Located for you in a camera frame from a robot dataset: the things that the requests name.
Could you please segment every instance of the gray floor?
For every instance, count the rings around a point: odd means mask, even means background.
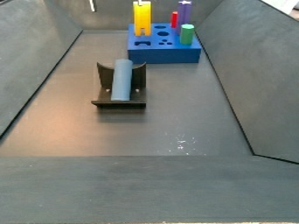
[[[299,221],[299,166],[251,156],[204,54],[148,66],[144,112],[89,103],[125,43],[84,33],[7,132],[0,222]]]
[[[148,65],[146,110],[89,103],[96,63],[125,57],[125,31],[84,32],[1,141],[1,157],[251,155],[204,52],[199,64]]]

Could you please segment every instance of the yellow peg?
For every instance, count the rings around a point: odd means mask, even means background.
[[[143,31],[144,35],[150,36],[151,31],[151,23],[152,23],[152,5],[151,2],[133,2],[135,9],[135,35],[142,36]]]

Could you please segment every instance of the white surface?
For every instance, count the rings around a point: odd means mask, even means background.
[[[271,4],[283,13],[290,14],[292,8],[298,5],[298,0],[263,0],[267,4]]]

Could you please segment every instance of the black bracket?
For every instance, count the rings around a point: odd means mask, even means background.
[[[129,101],[111,101],[115,68],[97,63],[100,90],[97,100],[91,103],[100,108],[146,107],[146,63],[132,69]]]

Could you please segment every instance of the red peg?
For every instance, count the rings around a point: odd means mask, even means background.
[[[176,23],[178,23],[178,11],[172,12],[172,28],[176,27]]]

